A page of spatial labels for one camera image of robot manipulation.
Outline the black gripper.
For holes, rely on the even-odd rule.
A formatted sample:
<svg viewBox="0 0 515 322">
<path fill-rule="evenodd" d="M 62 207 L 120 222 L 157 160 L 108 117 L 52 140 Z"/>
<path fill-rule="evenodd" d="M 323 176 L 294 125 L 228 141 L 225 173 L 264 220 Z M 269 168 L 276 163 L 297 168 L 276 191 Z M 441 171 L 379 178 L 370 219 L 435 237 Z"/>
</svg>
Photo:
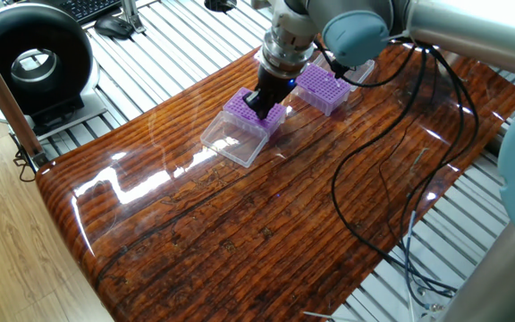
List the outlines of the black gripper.
<svg viewBox="0 0 515 322">
<path fill-rule="evenodd" d="M 296 87 L 296 80 L 279 78 L 260 66 L 257 72 L 257 86 L 243 96 L 245 104 L 256 113 L 257 118 L 265 118 L 265 123 L 283 122 L 286 107 L 279 104 Z M 274 105 L 268 112 L 265 105 Z"/>
</svg>

